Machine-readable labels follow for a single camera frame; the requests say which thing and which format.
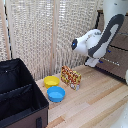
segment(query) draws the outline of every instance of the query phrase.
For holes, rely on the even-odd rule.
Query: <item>bamboo blind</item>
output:
[[[9,39],[3,0],[0,0],[0,61],[10,59]]]
[[[73,39],[93,28],[98,0],[6,0],[12,57],[21,58],[35,80],[84,64]]]
[[[97,10],[103,10],[103,0],[99,0],[99,5]]]
[[[84,64],[86,57],[72,51],[73,39],[91,29],[96,0],[60,0],[55,73],[63,65],[70,68]]]
[[[53,0],[6,0],[13,58],[21,58],[35,80],[50,72]]]

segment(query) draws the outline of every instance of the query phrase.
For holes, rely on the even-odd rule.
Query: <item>drawer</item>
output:
[[[96,66],[125,79],[125,73],[128,69],[128,51],[111,46],[109,50],[111,52],[106,53],[106,55],[100,59],[103,63],[99,63]]]
[[[127,24],[128,24],[128,16],[125,16],[123,25],[121,26],[121,28],[119,30],[120,33],[127,33],[128,34],[128,25]],[[101,32],[104,29],[104,14],[100,14],[97,29],[99,29]]]
[[[128,35],[117,34],[111,45],[128,50]]]
[[[128,16],[125,16],[123,25],[120,28],[119,32],[128,34]]]

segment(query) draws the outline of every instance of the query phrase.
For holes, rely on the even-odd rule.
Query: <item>blue bowl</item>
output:
[[[65,90],[61,87],[53,86],[47,90],[47,94],[52,102],[61,102],[65,96]]]

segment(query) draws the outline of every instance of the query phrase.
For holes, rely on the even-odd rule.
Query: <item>yellow bowl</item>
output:
[[[46,88],[50,88],[52,86],[58,86],[60,80],[56,76],[47,76],[44,78],[44,85]]]

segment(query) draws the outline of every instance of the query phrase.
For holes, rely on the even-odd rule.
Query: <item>black bin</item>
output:
[[[0,128],[45,128],[48,108],[21,59],[0,62]]]

